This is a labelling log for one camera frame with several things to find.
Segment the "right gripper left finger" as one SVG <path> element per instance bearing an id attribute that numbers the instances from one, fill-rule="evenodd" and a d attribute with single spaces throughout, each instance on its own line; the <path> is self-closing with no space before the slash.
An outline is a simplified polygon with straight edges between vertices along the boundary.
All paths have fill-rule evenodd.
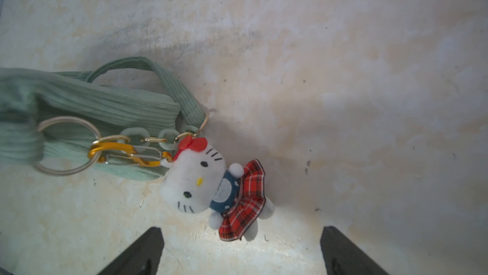
<path id="1" fill-rule="evenodd" d="M 151 227 L 99 274 L 156 275 L 164 246 L 161 229 Z"/>

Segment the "Hello Kitty plush keychain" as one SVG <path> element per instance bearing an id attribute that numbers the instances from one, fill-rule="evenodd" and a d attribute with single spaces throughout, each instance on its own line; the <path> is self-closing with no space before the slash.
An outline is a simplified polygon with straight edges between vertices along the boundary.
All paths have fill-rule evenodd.
<path id="1" fill-rule="evenodd" d="M 246 165 L 227 165 L 203 137 L 184 137 L 175 154 L 149 146 L 96 142 L 88 157 L 99 163 L 115 157 L 143 168 L 166 169 L 161 186 L 165 201 L 188 215 L 210 210 L 208 225 L 222 241 L 253 241 L 258 220 L 269 219 L 275 211 L 265 195 L 266 172 L 261 162 L 253 159 Z"/>

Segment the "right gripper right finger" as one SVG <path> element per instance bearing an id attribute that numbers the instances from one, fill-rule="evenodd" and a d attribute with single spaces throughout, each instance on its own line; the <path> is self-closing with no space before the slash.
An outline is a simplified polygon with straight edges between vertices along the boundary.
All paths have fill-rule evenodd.
<path id="1" fill-rule="evenodd" d="M 388 275 L 334 226 L 323 228 L 320 247 L 328 274 Z"/>

